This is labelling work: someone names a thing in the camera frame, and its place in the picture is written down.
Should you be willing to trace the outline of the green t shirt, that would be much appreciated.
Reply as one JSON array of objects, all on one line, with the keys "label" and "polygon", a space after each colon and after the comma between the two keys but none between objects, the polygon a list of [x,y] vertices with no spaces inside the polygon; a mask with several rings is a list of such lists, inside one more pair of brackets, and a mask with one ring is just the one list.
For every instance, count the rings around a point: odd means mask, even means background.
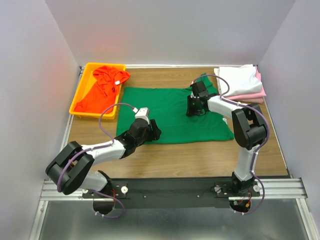
[{"label": "green t shirt", "polygon": [[187,88],[126,87],[122,102],[134,107],[148,108],[149,118],[154,119],[161,135],[156,144],[187,144],[196,142],[230,141],[234,134],[221,114],[201,113],[187,116]]}]

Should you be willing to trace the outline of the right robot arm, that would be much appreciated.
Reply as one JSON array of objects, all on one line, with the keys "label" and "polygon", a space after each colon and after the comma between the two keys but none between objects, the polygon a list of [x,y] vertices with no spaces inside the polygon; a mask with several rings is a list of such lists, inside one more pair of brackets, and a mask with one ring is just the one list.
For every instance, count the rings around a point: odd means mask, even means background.
[{"label": "right robot arm", "polygon": [[270,126],[258,104],[231,101],[209,93],[203,81],[193,82],[187,97],[186,115],[212,112],[232,120],[234,139],[240,147],[237,166],[228,184],[230,193],[241,196],[255,185],[254,171],[260,148],[270,137]]}]

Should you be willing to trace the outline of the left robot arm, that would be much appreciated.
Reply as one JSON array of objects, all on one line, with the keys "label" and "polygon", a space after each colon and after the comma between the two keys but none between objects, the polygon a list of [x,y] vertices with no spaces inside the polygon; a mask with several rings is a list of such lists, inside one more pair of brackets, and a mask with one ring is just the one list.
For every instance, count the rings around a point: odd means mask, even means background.
[{"label": "left robot arm", "polygon": [[64,195],[86,189],[101,198],[107,197],[111,191],[110,178],[102,171],[90,173],[91,167],[126,158],[141,145],[159,140],[161,134],[154,119],[137,118],[128,130],[108,142],[93,145],[69,142],[49,163],[45,173]]}]

